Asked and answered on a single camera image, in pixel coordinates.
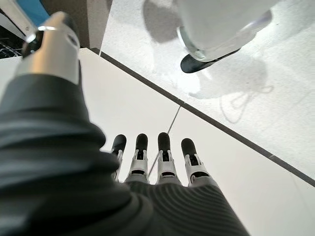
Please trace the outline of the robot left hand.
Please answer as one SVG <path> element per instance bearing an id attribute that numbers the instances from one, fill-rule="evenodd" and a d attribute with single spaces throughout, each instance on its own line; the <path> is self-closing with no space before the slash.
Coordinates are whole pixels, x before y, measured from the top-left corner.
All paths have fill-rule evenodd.
<path id="1" fill-rule="evenodd" d="M 3 236 L 246 236 L 201 162 L 181 142 L 188 186 L 178 179 L 168 134 L 158 136 L 158 179 L 147 178 L 140 134 L 125 182 L 126 138 L 102 152 L 103 132 L 85 104 L 76 25 L 52 14 L 23 45 L 0 102 L 0 233 Z"/>

